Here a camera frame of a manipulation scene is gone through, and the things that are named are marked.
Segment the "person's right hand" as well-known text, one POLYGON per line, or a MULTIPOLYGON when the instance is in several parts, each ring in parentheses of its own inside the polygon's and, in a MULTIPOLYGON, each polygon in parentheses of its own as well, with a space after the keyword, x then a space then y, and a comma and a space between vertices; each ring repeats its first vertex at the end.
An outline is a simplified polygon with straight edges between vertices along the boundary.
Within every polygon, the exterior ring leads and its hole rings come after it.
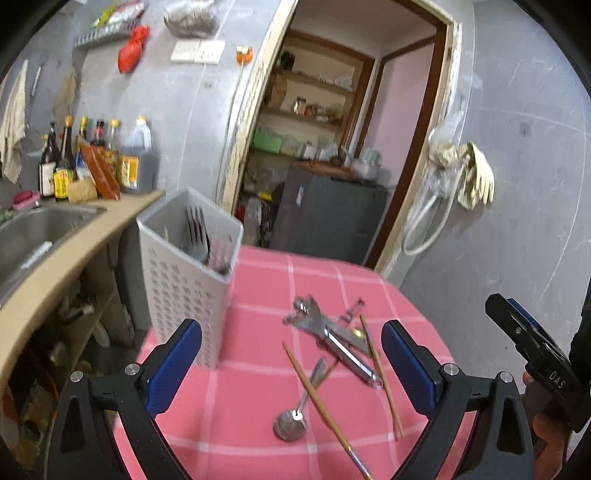
POLYGON ((522 380, 526 387, 524 404, 538 408, 531 421, 533 433, 538 442, 544 444, 544 448, 538 447, 535 478, 557 479, 564 466, 571 430, 564 422, 544 412, 552 399, 550 393, 527 372, 523 373, 522 380))

